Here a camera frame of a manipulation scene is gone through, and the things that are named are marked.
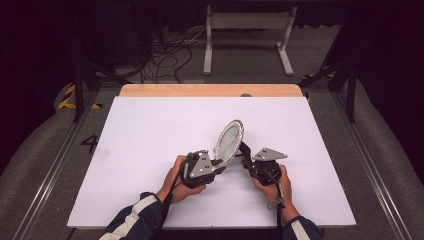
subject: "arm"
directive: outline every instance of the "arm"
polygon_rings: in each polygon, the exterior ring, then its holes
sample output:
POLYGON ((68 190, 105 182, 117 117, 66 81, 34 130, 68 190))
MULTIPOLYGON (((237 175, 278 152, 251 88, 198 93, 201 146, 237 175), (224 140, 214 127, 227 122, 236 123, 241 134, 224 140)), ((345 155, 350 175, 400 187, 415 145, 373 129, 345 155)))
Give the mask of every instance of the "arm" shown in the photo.
MULTIPOLYGON (((172 182, 184 160, 184 156, 177 157, 174 166, 165 177, 162 188, 156 194, 142 193, 139 202, 122 209, 107 226, 106 233, 100 240, 150 239, 162 219, 162 202, 171 189, 172 182)), ((173 191, 171 203, 178 203, 190 195, 201 193, 205 188, 206 186, 203 185, 190 189, 183 184, 179 184, 173 191)))
MULTIPOLYGON (((318 227, 312 221, 302 217, 297 211, 292 202, 291 182, 287 175, 286 167, 280 165, 280 169, 282 177, 279 181, 283 188, 285 205, 285 208, 281 209, 281 216, 286 223, 283 228, 284 239, 322 239, 318 227)), ((278 192, 275 186, 262 186, 255 178, 252 178, 252 182, 255 188, 261 191, 270 203, 276 205, 278 192)))

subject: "metal rail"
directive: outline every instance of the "metal rail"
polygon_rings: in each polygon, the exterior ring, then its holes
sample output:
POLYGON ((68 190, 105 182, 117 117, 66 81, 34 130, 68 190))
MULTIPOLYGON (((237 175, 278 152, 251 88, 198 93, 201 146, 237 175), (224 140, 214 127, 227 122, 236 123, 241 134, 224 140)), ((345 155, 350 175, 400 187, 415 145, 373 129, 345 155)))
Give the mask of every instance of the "metal rail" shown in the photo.
POLYGON ((87 113, 91 109, 90 106, 94 103, 96 99, 97 92, 89 92, 86 103, 84 105, 85 111, 82 113, 78 122, 73 123, 69 129, 68 134, 65 137, 62 146, 59 149, 58 154, 56 155, 52 165, 50 166, 49 171, 47 172, 46 177, 41 183, 37 194, 35 195, 31 206, 28 208, 28 211, 25 214, 21 224, 13 236, 13 240, 25 240, 28 239, 31 231, 40 216, 40 213, 47 202, 47 199, 50 196, 50 193, 53 190, 54 185, 62 171, 62 168, 66 162, 68 154, 70 152, 71 146, 74 142, 75 136, 78 134, 82 123, 84 122, 87 113))
POLYGON ((349 117, 345 113, 346 106, 343 98, 338 92, 332 92, 331 96, 337 106, 337 109, 340 112, 340 115, 346 123, 353 140, 355 141, 356 147, 361 156, 361 164, 364 167, 364 170, 374 189, 375 195, 377 196, 381 207, 383 208, 383 211, 389 220, 390 226, 392 227, 396 238, 401 240, 412 239, 402 217, 400 216, 399 211, 396 208, 395 203, 393 202, 390 191, 384 184, 383 179, 381 178, 380 173, 378 172, 377 167, 375 166, 374 161, 368 152, 368 149, 362 140, 358 129, 356 128, 356 125, 349 120, 349 117))

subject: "hand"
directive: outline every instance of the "hand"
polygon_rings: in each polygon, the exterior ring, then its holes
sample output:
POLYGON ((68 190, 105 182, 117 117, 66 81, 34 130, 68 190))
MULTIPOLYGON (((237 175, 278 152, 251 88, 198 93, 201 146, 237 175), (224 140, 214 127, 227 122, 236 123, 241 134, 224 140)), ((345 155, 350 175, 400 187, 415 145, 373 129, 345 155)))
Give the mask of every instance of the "hand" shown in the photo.
MULTIPOLYGON (((169 190, 171 189, 172 183, 175 179, 175 177, 178 174, 178 171, 185 161, 185 156, 178 156, 177 160, 175 160, 174 166, 169 170, 168 174, 166 175, 165 181, 163 182, 162 188, 159 190, 159 192, 156 193, 156 196, 163 202, 166 198, 166 195, 169 193, 169 190)), ((181 178, 178 176, 177 182, 176 182, 176 188, 174 189, 173 197, 171 204, 181 202, 186 197, 194 194, 199 194, 203 190, 206 189, 206 185, 199 186, 195 189, 190 189, 184 184, 181 183, 181 178)))
MULTIPOLYGON (((292 202, 292 188, 289 176, 287 175, 287 169, 284 165, 280 165, 281 169, 281 178, 279 180, 281 184, 281 188, 283 189, 283 197, 284 197, 284 206, 282 210, 282 217, 285 222, 290 221, 292 218, 299 216, 299 212, 293 205, 292 202)), ((256 179, 252 178, 253 186, 262 192, 268 202, 273 205, 277 204, 278 191, 275 185, 262 186, 262 184, 256 179)))

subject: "yellow tape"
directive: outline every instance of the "yellow tape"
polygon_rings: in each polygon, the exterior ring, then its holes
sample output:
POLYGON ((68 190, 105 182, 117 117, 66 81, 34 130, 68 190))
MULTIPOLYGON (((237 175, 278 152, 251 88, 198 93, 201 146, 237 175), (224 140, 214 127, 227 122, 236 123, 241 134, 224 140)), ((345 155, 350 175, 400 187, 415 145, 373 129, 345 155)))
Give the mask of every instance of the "yellow tape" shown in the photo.
MULTIPOLYGON (((68 103, 69 98, 71 97, 72 93, 75 91, 75 84, 72 84, 69 86, 68 90, 66 91, 65 95, 63 96, 62 102, 59 103, 58 109, 62 108, 70 108, 70 109, 76 109, 77 105, 73 103, 68 103)), ((103 104, 93 104, 91 109, 102 109, 103 104)))

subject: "person's right hand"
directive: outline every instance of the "person's right hand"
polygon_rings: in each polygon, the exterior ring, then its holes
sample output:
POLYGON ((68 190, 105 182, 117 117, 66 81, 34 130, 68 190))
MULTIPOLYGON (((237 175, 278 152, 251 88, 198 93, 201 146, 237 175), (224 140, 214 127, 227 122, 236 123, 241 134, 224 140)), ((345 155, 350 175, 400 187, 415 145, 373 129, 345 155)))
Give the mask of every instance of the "person's right hand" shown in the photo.
MULTIPOLYGON (((283 189, 284 205, 285 208, 282 210, 282 217, 285 222, 290 221, 292 218, 299 216, 299 212, 293 205, 292 202, 292 188, 289 176, 287 175, 287 169, 284 165, 280 165, 281 178, 279 180, 281 188, 283 189)), ((264 194, 266 199, 273 205, 276 205, 278 191, 275 185, 262 186, 262 184, 256 179, 252 178, 253 186, 264 194)))

